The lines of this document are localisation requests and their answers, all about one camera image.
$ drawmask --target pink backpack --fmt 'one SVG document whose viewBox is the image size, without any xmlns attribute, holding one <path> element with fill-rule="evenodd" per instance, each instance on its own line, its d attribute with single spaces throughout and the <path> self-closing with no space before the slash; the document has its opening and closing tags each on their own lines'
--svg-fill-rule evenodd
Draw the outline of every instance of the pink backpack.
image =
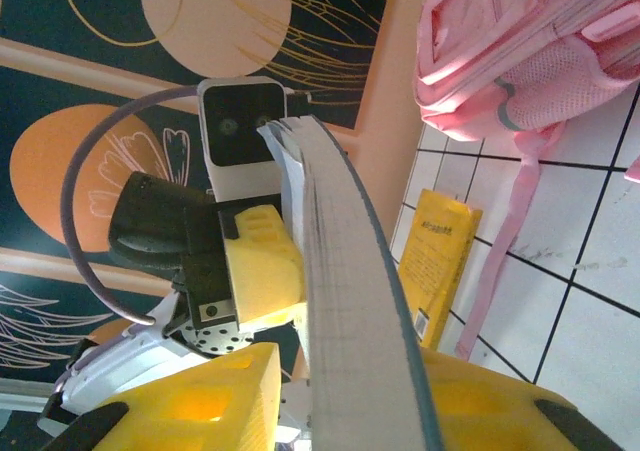
<svg viewBox="0 0 640 451">
<path fill-rule="evenodd" d="M 526 217 L 538 159 L 565 120 L 640 78 L 640 0 L 425 0 L 415 97 L 422 119 L 460 141 L 511 133 L 522 153 L 507 217 L 456 346 L 468 359 L 500 267 Z M 640 180 L 632 166 L 627 178 Z"/>
</svg>

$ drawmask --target white tile floor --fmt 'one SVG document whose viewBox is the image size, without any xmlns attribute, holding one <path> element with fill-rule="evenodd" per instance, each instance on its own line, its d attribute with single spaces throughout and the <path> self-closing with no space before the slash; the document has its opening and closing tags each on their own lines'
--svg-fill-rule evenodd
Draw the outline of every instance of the white tile floor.
<svg viewBox="0 0 640 451">
<path fill-rule="evenodd" d="M 640 449 L 640 154 L 637 89 L 570 121 L 546 156 L 471 361 L 552 389 L 625 449 Z M 399 261 L 423 188 L 484 210 L 440 351 L 453 354 L 518 154 L 508 136 L 458 143 L 425 128 L 392 253 Z"/>
</svg>

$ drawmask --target camera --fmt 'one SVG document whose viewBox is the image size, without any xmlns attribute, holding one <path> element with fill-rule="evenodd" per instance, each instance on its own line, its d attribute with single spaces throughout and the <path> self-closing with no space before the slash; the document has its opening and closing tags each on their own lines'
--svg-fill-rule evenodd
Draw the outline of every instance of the camera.
<svg viewBox="0 0 640 451">
<path fill-rule="evenodd" d="M 280 169 L 257 128 L 287 117 L 287 93 L 263 76 L 207 79 L 198 86 L 205 164 L 218 201 L 280 192 Z"/>
</svg>

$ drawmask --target book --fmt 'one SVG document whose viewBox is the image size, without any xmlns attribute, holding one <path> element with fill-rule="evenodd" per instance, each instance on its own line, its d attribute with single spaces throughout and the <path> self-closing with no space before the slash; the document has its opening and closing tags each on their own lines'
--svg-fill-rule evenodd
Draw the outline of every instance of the book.
<svg viewBox="0 0 640 451">
<path fill-rule="evenodd" d="M 259 132 L 282 167 L 283 219 L 304 261 L 307 316 L 297 326 L 313 449 L 443 449 L 409 308 L 357 173 L 314 117 Z"/>
<path fill-rule="evenodd" d="M 425 348 L 438 348 L 481 217 L 442 194 L 420 194 L 398 274 Z"/>
</svg>

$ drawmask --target camera lens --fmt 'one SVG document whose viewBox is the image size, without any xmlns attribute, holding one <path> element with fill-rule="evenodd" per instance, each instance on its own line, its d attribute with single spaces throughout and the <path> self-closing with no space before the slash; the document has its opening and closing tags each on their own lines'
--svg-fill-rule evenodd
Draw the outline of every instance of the camera lens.
<svg viewBox="0 0 640 451">
<path fill-rule="evenodd" d="M 220 133 L 225 136 L 233 136 L 238 131 L 238 122 L 232 118 L 224 118 L 218 126 Z"/>
<path fill-rule="evenodd" d="M 269 121 L 272 121 L 272 119 L 269 116 L 266 116 L 263 114 L 258 119 L 256 119 L 256 128 L 259 128 L 260 126 L 264 126 Z"/>
</svg>

